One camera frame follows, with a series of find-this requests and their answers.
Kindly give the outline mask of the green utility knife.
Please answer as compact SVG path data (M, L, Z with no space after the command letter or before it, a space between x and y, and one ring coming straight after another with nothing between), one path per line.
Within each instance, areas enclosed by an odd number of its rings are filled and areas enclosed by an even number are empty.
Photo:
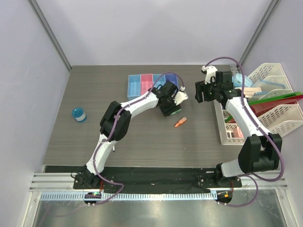
M181 110L182 110L182 109L178 109L178 110L176 110L176 111L172 112L170 115L177 114L177 113L179 113Z

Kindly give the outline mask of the purple plastic box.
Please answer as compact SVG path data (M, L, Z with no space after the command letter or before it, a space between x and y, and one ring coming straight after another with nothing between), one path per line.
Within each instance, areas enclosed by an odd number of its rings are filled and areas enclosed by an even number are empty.
M175 74L165 74L165 80L172 82L174 85L176 85L178 87L178 78Z

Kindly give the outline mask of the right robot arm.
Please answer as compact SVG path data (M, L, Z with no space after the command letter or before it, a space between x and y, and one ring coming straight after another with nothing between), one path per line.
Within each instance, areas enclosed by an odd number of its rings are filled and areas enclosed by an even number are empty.
M275 182L282 178L285 163L281 156L282 138L272 134L256 117L244 97L243 89L235 89L230 71L219 71L216 67L203 66L201 72L206 75L203 81L195 83L195 99L201 103L216 100L236 121L244 136L244 144L237 159L216 166L214 182L220 187L226 186L236 176L254 175L265 180L258 172L280 168Z

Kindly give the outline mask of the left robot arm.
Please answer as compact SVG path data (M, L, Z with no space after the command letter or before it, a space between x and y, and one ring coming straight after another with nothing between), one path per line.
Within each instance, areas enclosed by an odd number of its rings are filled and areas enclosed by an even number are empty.
M80 174L84 183L91 189L100 185L101 177L98 174L104 170L105 162L113 147L127 134L130 121L135 116L159 107L162 114L168 117L180 111L180 104L187 99L184 86L177 87L171 81L167 81L159 88L149 88L143 95L131 101L111 102L100 121L97 146Z

